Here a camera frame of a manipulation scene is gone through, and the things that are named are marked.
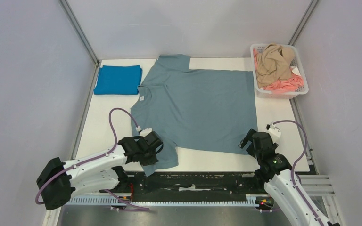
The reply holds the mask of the grey-blue t-shirt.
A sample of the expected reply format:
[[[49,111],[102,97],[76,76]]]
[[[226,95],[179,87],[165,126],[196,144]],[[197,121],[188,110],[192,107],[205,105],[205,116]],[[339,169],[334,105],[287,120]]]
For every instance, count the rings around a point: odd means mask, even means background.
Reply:
[[[131,115],[152,128],[164,147],[147,176],[179,164],[176,149],[246,155],[239,147],[257,129],[254,78],[250,71],[190,69],[187,55],[161,55],[138,86]]]

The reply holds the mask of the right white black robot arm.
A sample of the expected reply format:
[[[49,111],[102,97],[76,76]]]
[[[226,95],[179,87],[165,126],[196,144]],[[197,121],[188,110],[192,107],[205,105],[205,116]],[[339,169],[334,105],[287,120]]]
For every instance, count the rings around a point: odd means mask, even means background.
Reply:
[[[254,172],[253,185],[259,192],[268,193],[278,204],[293,226],[338,226],[332,223],[310,199],[302,188],[287,158],[276,153],[278,144],[268,132],[250,129],[241,140],[239,148],[257,160],[259,169]]]

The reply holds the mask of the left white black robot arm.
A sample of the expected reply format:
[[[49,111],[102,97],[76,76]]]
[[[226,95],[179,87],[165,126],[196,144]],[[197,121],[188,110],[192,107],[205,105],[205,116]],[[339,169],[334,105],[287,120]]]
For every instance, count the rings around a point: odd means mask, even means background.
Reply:
[[[163,147],[162,138],[148,131],[141,136],[124,137],[108,149],[87,157],[68,161],[53,158],[36,180],[39,191],[35,202],[46,210],[54,210],[79,195],[111,189],[124,192],[129,186],[124,165],[132,162],[153,165]]]

